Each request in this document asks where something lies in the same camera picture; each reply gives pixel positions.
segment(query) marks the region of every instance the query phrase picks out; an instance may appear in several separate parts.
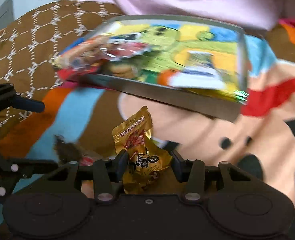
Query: gold foil wrapper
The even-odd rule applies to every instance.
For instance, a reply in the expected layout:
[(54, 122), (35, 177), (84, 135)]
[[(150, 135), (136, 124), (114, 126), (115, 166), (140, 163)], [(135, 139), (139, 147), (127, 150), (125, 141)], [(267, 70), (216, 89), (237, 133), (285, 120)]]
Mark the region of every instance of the gold foil wrapper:
[(166, 150), (151, 141), (151, 129), (152, 118), (146, 106), (113, 129), (116, 153), (123, 149), (129, 153), (129, 166), (122, 179), (127, 194), (143, 193), (172, 160)]

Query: metal bolt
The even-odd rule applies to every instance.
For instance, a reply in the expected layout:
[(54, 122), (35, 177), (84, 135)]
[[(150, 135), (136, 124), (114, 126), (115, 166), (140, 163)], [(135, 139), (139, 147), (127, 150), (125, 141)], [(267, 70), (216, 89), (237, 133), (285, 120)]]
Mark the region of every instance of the metal bolt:
[(152, 204), (153, 202), (154, 202), (154, 201), (153, 201), (152, 199), (150, 199), (150, 198), (145, 200), (145, 203), (146, 203), (146, 204)]
[(0, 196), (3, 197), (6, 194), (6, 189), (4, 187), (0, 187)]
[(97, 196), (97, 199), (100, 201), (110, 201), (113, 199), (113, 195), (110, 193), (101, 193)]
[(13, 172), (17, 172), (18, 171), (18, 165), (17, 164), (12, 164), (11, 165), (11, 170), (13, 171)]
[(201, 196), (198, 193), (187, 193), (185, 194), (185, 198), (190, 201), (197, 201), (201, 198)]

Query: blue fabric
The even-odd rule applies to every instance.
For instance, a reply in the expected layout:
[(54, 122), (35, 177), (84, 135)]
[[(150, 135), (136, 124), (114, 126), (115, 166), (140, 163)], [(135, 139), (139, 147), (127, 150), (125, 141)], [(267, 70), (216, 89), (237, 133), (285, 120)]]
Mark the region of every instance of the blue fabric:
[(160, 26), (160, 27), (168, 27), (175, 30), (178, 30), (182, 25), (178, 23), (170, 23), (170, 22), (159, 22), (157, 24), (151, 24), (151, 26)]
[(226, 42), (237, 42), (238, 33), (226, 28), (221, 27), (210, 27), (209, 30), (213, 35), (211, 41), (226, 41)]
[(245, 42), (248, 58), (252, 64), (250, 76), (258, 76), (260, 72), (266, 72), (273, 67), (277, 58), (266, 40), (246, 35)]
[[(42, 134), (26, 156), (28, 159), (46, 159), (58, 161), (54, 152), (54, 135), (62, 135), (67, 142), (77, 142), (86, 128), (93, 109), (104, 93), (103, 89), (78, 88), (67, 95), (53, 124)], [(42, 174), (35, 174), (30, 179), (21, 179), (13, 192), (28, 186)], [(0, 224), (3, 222), (0, 204)]]
[(85, 41), (85, 39), (83, 37), (77, 39), (76, 41), (74, 41), (71, 45), (69, 45), (68, 47), (66, 47), (65, 49), (63, 49), (59, 55), (67, 52), (68, 50), (70, 50), (71, 48), (75, 47), (76, 45), (79, 45), (80, 43), (82, 43), (83, 41)]

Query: door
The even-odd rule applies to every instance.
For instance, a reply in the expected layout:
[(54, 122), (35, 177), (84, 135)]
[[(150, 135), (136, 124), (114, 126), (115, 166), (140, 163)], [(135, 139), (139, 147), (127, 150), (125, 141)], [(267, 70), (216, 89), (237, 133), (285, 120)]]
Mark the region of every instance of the door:
[(13, 0), (6, 0), (0, 6), (0, 30), (14, 21)]

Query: plastic wrapper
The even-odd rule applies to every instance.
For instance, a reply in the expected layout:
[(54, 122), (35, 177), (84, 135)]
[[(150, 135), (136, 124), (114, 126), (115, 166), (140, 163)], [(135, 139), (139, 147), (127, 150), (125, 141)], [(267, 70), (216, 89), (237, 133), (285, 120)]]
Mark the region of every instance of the plastic wrapper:
[(58, 76), (73, 79), (78, 75), (96, 73), (105, 61), (120, 62), (150, 52), (151, 46), (141, 42), (119, 42), (108, 35), (99, 35), (83, 41), (59, 55), (53, 65)]
[(129, 166), (123, 175), (124, 192), (140, 194), (169, 168), (172, 157), (151, 140), (152, 118), (146, 106), (113, 129), (116, 153), (129, 153)]
[(124, 59), (118, 62), (108, 62), (106, 68), (115, 77), (133, 79), (141, 74), (142, 61), (141, 58)]
[(76, 161), (80, 163), (80, 166), (90, 166), (93, 162), (103, 159), (94, 151), (85, 151), (74, 143), (65, 142), (62, 136), (55, 136), (54, 150), (60, 165)]

